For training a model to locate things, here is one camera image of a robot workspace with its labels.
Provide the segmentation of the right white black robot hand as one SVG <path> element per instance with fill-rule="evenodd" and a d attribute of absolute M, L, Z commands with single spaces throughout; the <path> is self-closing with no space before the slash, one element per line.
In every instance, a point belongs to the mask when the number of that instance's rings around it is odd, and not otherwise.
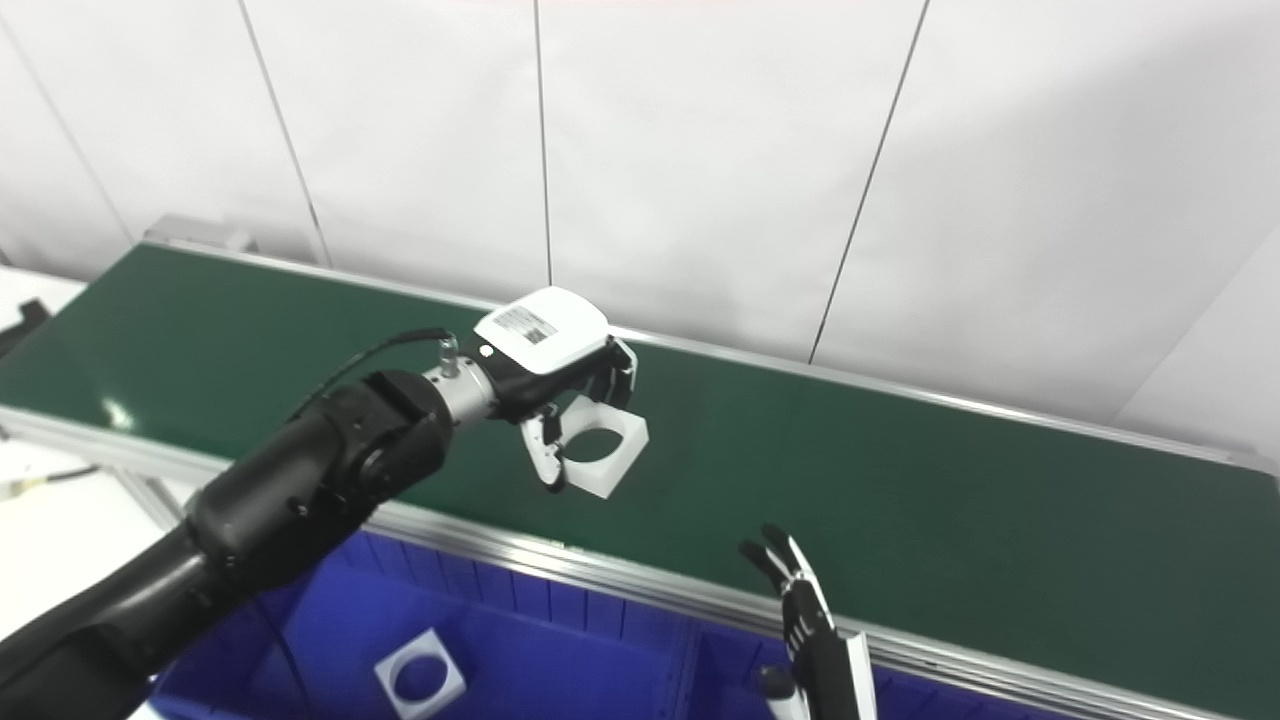
<path fill-rule="evenodd" d="M 739 552 L 780 597 L 788 666 L 755 675 L 774 719 L 877 719 L 876 682 L 867 635 L 842 635 L 814 568 L 795 538 L 772 523 L 763 544 L 745 539 Z"/>

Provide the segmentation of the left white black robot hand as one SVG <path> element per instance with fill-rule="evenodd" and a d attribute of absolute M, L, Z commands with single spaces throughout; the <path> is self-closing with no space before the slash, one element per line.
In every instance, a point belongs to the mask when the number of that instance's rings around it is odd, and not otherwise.
<path fill-rule="evenodd" d="M 461 351 L 489 419 L 518 428 L 541 486 L 609 498 L 649 441 L 639 360 L 585 297 L 549 286 L 483 316 Z"/>

